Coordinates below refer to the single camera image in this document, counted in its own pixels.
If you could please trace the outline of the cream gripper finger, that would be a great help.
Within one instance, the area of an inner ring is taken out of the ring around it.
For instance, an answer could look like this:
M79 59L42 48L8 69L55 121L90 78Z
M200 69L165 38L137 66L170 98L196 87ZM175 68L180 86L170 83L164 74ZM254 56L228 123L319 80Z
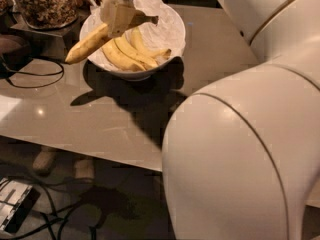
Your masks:
M145 14L134 7L125 4L112 3L109 6L109 9L109 37L119 37L126 30L139 26L144 22Z
M104 23L110 24L113 22L116 11L117 0L102 0L100 7L100 18Z

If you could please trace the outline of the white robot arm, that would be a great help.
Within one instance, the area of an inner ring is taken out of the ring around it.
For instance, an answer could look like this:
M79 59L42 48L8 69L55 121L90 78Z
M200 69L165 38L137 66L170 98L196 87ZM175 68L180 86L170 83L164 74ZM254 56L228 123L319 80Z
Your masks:
M164 135L176 240L301 240L320 172L320 0L218 0L257 64L190 95Z

